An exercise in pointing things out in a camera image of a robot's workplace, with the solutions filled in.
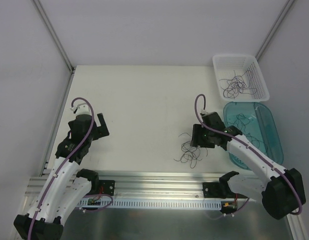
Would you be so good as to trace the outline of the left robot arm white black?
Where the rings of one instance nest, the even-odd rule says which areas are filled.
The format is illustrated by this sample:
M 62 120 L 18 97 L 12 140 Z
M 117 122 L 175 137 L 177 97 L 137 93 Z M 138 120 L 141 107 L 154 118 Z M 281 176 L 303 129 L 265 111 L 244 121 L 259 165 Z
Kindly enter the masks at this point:
M 68 122 L 69 131 L 57 146 L 52 170 L 40 194 L 27 213 L 17 215 L 13 222 L 23 240 L 59 240 L 79 201 L 99 193 L 98 173 L 79 169 L 92 142 L 110 134 L 104 115 L 98 113 L 97 118 L 100 125 L 84 112 Z

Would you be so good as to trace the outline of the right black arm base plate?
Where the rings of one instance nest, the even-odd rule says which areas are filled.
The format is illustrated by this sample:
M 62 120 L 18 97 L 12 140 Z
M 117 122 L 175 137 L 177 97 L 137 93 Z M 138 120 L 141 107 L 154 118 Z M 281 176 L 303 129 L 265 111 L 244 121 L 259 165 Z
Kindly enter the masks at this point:
M 203 182 L 202 191 L 204 198 L 235 198 L 236 194 L 232 192 L 227 183 L 221 182 Z

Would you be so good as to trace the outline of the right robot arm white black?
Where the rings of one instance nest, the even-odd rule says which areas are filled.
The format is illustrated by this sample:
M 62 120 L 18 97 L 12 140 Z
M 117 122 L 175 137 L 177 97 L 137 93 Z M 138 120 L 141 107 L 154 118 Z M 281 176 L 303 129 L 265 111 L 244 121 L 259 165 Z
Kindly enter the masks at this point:
M 243 195 L 262 203 L 266 212 L 276 220 L 286 215 L 300 215 L 306 203 L 301 173 L 286 169 L 255 147 L 235 126 L 228 127 L 217 112 L 195 114 L 199 123 L 192 128 L 191 146 L 197 148 L 221 147 L 236 156 L 258 177 L 251 180 L 237 171 L 219 178 L 219 196 L 229 198 Z

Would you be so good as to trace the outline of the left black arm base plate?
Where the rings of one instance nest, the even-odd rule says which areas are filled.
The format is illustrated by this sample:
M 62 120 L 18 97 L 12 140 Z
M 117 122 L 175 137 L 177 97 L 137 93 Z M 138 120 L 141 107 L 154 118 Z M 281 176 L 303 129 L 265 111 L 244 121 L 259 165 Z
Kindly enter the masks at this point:
M 106 194 L 113 196 L 115 192 L 115 180 L 96 180 L 92 182 L 88 195 Z

